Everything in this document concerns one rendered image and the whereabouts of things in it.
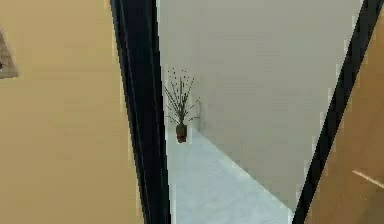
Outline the black door frame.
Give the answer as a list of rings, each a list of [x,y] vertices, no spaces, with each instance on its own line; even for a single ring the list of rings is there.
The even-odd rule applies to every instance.
[[[384,0],[363,0],[291,224],[304,224]],[[111,0],[144,224],[171,224],[155,0]]]

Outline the framed picture on wall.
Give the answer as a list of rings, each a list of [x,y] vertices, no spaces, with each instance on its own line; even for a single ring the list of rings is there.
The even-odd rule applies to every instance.
[[[0,79],[18,76],[18,71],[13,62],[7,43],[0,30]]]

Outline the twig plant in brown pot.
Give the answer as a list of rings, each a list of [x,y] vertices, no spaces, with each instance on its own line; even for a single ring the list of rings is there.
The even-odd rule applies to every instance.
[[[188,122],[199,118],[199,115],[190,116],[192,109],[197,105],[196,100],[191,105],[188,104],[192,94],[195,78],[189,76],[187,71],[181,69],[181,75],[172,67],[170,73],[169,86],[164,86],[164,92],[168,99],[166,108],[174,113],[174,116],[167,115],[167,118],[176,124],[175,133],[179,143],[185,143],[188,137]]]

